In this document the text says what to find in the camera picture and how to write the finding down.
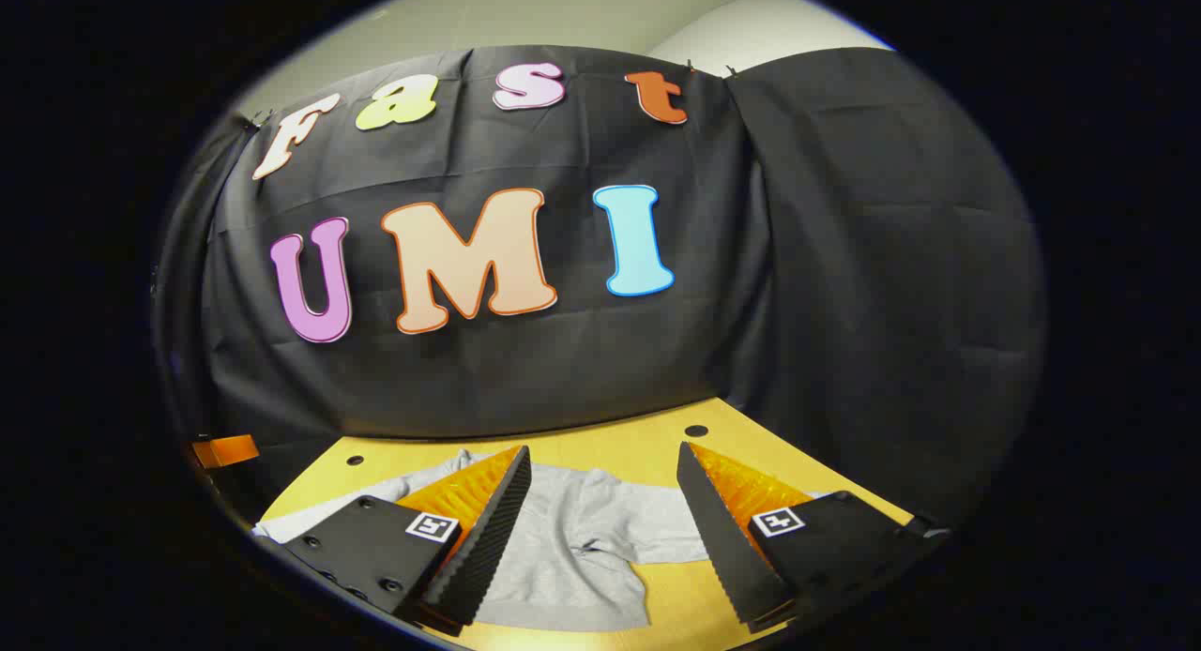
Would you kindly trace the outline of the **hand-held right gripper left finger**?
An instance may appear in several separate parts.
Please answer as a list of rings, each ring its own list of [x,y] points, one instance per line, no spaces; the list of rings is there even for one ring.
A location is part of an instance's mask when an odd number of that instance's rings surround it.
[[[353,597],[452,637],[472,625],[531,484],[528,447],[398,501],[360,494],[283,549]]]

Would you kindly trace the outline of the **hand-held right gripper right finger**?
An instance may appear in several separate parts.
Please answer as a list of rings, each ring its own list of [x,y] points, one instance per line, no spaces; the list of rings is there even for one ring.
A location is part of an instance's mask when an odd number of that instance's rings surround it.
[[[897,522],[849,490],[799,492],[691,442],[679,446],[677,483],[725,598],[751,632],[820,625],[950,534],[922,516]]]

